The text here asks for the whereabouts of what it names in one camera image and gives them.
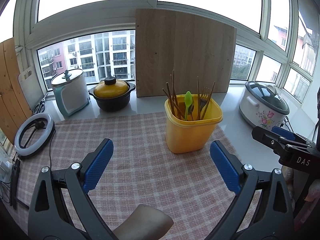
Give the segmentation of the right hand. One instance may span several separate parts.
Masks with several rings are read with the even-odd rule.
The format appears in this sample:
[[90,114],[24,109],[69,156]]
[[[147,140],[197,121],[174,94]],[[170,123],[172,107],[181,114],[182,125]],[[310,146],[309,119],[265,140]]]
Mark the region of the right hand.
[[289,196],[290,196],[290,199],[291,199],[292,209],[294,209],[295,208],[295,200],[293,198],[293,196],[294,196],[293,169],[290,168],[290,167],[287,167],[287,166],[282,166],[281,172],[283,174],[283,177],[284,177],[286,185],[287,185],[287,189],[288,189]]

